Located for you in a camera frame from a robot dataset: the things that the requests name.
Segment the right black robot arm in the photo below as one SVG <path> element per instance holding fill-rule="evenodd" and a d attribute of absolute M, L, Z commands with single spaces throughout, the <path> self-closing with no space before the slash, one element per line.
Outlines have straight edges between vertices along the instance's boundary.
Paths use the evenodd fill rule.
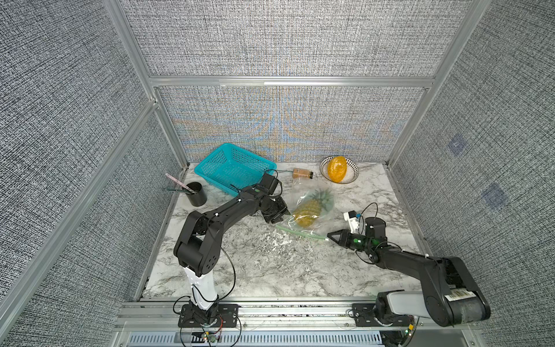
<path fill-rule="evenodd" d="M 338 246 L 364 253 L 365 261 L 420 282 L 420 291 L 380 292 L 372 316 L 390 326 L 401 318 L 428 318 L 441 327 L 480 322 L 491 317 L 491 307 L 459 257 L 433 257 L 402 250 L 388 240 L 386 222 L 367 218 L 364 233 L 332 231 L 327 238 Z"/>

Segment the clear zip-top bag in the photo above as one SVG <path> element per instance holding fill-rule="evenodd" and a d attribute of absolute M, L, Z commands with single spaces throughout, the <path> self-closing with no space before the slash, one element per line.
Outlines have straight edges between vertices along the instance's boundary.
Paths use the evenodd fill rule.
<path fill-rule="evenodd" d="M 276 225 L 277 230 L 296 237 L 328 241 L 335 208 L 334 189 L 316 179 L 293 179 L 286 190 L 289 214 Z"/>

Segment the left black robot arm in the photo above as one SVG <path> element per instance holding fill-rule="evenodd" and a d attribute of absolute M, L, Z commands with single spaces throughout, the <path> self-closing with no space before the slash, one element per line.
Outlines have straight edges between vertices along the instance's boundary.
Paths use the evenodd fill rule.
<path fill-rule="evenodd" d="M 184 269 L 192 289 L 194 308 L 208 314 L 222 300 L 215 290 L 212 271 L 223 253 L 225 233 L 247 216 L 260 213 L 267 224 L 276 224 L 288 215 L 282 198 L 283 184 L 263 173 L 260 182 L 240 189 L 227 203 L 211 211 L 191 212 L 173 248 L 173 255 Z"/>

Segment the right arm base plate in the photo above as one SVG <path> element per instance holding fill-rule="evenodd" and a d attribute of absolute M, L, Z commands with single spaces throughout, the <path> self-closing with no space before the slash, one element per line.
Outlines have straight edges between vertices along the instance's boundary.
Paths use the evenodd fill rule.
<path fill-rule="evenodd" d="M 376 318 L 374 303 L 352 304 L 349 315 L 354 319 L 357 328 L 377 327 L 408 327 L 413 322 L 410 315 L 393 315 L 384 318 L 384 322 Z"/>

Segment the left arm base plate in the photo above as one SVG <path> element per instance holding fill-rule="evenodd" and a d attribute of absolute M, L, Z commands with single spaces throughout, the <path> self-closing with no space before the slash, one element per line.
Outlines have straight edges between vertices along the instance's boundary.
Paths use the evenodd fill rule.
<path fill-rule="evenodd" d="M 184 305 L 179 313 L 179 328 L 235 328 L 238 324 L 237 304 L 214 304 L 203 310 L 192 302 Z"/>

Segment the yellow pineapple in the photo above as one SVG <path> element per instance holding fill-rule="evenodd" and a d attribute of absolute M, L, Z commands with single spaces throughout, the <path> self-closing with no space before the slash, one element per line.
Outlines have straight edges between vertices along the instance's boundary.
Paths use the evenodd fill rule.
<path fill-rule="evenodd" d="M 334 196 L 329 189 L 316 190 L 307 195 L 293 211 L 293 220 L 301 228 L 309 228 L 334 207 Z"/>

